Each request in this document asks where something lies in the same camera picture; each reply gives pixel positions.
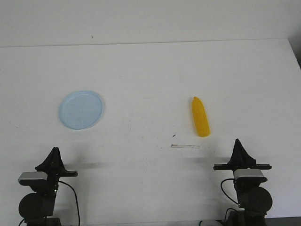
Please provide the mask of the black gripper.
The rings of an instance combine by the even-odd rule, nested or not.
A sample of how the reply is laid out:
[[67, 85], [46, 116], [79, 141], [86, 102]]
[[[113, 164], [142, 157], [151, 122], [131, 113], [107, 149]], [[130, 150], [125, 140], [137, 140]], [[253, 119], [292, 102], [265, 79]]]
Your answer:
[[236, 138], [228, 164], [214, 164], [213, 170], [238, 169], [270, 170], [272, 166], [270, 164], [256, 164], [256, 160], [247, 153], [240, 140]]
[[[57, 157], [57, 170], [59, 172], [50, 172], [52, 169], [55, 152]], [[37, 172], [48, 173], [47, 181], [59, 181], [60, 178], [71, 178], [78, 176], [77, 171], [66, 170], [58, 147], [53, 147], [47, 158], [40, 165], [36, 166], [35, 169]]]

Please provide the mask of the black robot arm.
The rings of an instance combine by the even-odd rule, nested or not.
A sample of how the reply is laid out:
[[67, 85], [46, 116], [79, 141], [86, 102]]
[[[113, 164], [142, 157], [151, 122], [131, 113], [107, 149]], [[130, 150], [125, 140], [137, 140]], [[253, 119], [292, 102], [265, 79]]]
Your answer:
[[22, 198], [18, 206], [18, 212], [23, 218], [20, 224], [27, 226], [60, 226], [60, 218], [54, 218], [54, 207], [59, 184], [68, 186], [74, 193], [77, 208], [78, 225], [80, 225], [80, 213], [78, 197], [75, 189], [60, 178], [77, 177], [77, 171], [67, 170], [63, 164], [58, 147], [53, 147], [47, 158], [35, 171], [23, 172], [18, 178], [22, 186], [30, 187], [33, 192]]
[[[270, 164], [258, 164], [251, 157], [240, 140], [234, 143], [230, 160], [226, 164], [215, 164], [214, 170], [231, 170], [232, 178], [220, 182], [221, 191], [234, 202], [240, 210], [228, 208], [225, 212], [224, 226], [265, 226], [265, 216], [271, 209], [273, 200], [271, 194], [260, 184], [268, 179], [263, 175], [263, 170], [270, 170]], [[237, 194], [237, 200], [231, 198], [224, 190], [223, 184], [232, 181]]]

